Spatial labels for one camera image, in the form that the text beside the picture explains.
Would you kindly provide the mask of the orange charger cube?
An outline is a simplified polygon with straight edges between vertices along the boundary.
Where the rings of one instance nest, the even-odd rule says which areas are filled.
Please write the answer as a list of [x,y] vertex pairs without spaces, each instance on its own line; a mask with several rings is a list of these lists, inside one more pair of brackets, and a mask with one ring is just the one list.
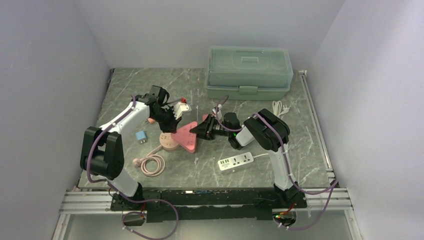
[[148,118],[147,119],[147,121],[150,123],[150,124],[154,124],[156,121],[154,120],[154,119],[152,119],[152,118]]

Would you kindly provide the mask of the pink triangular socket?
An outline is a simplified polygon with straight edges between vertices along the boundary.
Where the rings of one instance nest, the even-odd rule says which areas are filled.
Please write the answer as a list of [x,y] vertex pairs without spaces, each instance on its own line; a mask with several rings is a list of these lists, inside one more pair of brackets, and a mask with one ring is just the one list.
[[195,153],[197,146],[197,135],[195,133],[190,132],[190,130],[197,126],[198,123],[196,121],[188,123],[178,128],[176,133],[172,133],[171,138],[189,153]]

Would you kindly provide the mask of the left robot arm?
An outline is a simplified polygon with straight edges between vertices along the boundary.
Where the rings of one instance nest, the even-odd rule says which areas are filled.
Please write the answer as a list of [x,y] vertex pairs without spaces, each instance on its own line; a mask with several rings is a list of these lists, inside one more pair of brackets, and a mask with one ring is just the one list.
[[132,96],[128,106],[111,121],[84,132],[80,168],[90,183],[105,182],[116,190],[131,210],[143,205],[144,196],[142,185],[124,168],[123,137],[147,119],[155,120],[163,133],[176,133],[182,118],[169,99],[163,87],[153,85],[148,93]]

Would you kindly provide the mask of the round pink socket hub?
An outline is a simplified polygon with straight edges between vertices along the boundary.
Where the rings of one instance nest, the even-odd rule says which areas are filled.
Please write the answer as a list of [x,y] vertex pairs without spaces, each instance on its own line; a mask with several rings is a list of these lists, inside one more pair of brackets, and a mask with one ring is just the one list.
[[168,132],[162,132],[160,134],[159,143],[166,151],[173,151],[180,146],[179,143],[172,138],[172,134]]

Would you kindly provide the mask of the white power strip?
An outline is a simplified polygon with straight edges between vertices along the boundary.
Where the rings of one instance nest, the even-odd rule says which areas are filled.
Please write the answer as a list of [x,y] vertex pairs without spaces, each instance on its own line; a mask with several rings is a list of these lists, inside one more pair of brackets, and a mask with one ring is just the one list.
[[217,165],[222,172],[227,172],[227,171],[235,171],[236,169],[246,167],[252,164],[253,162],[254,162],[254,156],[252,155],[252,153],[246,152],[239,155],[220,159],[217,162]]

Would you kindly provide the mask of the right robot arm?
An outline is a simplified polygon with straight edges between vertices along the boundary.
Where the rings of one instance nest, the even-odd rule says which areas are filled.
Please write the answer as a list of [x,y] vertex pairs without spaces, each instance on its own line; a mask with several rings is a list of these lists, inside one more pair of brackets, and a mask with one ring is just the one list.
[[190,129],[190,133],[207,141],[214,140],[217,135],[225,136],[236,150],[256,141],[271,162],[276,203],[282,208],[301,206],[305,194],[298,189],[288,157],[290,128],[266,108],[244,122],[240,122],[234,112],[227,112],[222,118],[218,114],[209,114],[203,122]]

